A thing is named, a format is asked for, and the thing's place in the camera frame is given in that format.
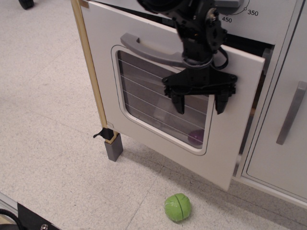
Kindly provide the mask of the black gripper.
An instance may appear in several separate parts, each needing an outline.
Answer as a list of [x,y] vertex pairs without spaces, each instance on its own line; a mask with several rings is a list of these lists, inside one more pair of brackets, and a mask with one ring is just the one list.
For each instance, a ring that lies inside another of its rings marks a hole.
[[204,69],[186,68],[183,71],[162,79],[165,95],[180,114],[185,112],[186,95],[215,95],[217,114],[224,112],[228,98],[236,93],[237,76],[222,72],[228,65],[228,60],[220,66],[212,63]]

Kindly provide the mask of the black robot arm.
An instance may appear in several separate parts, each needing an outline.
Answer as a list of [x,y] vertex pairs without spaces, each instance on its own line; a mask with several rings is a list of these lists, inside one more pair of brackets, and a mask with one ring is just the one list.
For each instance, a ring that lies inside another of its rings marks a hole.
[[237,76],[223,73],[227,67],[214,63],[227,40],[227,30],[221,27],[219,12],[213,0],[140,0],[145,10],[171,18],[183,43],[182,62],[185,69],[162,79],[165,95],[177,112],[185,112],[186,95],[214,95],[215,109],[224,112],[229,97],[236,93]]

